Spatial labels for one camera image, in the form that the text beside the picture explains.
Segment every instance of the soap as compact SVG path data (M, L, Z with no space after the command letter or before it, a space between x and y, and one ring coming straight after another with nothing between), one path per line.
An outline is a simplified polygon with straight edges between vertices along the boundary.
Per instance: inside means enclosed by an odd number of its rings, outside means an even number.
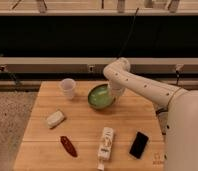
M52 129L59 125L65 118L65 115L60 110L58 110L47 118L47 125L50 129Z

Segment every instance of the floor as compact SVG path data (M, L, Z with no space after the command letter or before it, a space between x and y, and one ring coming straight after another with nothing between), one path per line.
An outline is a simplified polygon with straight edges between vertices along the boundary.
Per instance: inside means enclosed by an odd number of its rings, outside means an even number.
M37 92L0 92L0 171L11 171ZM166 113L159 116L162 131Z

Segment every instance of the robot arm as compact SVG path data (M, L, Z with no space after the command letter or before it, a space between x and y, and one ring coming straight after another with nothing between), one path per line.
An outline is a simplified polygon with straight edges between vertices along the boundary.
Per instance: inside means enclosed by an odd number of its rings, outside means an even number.
M114 97L122 95L126 87L159 106L167 108L172 98L187 92L180 87L131 74L129 70L130 63L125 58L120 58L104 68L104 75L110 81L110 93Z
M168 108L164 171L198 171L198 90L187 91L136 76L129 70L124 58L105 67L110 93L118 97L126 87Z

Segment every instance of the black phone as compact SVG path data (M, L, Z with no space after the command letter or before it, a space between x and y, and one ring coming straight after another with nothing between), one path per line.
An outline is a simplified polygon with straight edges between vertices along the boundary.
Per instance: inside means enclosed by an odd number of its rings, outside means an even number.
M148 140L148 136L141 132L137 132L136 138L130 149L130 154L140 159Z

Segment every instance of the green bowl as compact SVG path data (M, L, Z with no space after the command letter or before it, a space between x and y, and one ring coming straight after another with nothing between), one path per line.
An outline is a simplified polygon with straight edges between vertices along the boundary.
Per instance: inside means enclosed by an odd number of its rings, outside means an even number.
M94 109L104 109L113 104L115 98L108 93L107 84L98 85L88 95L88 103Z

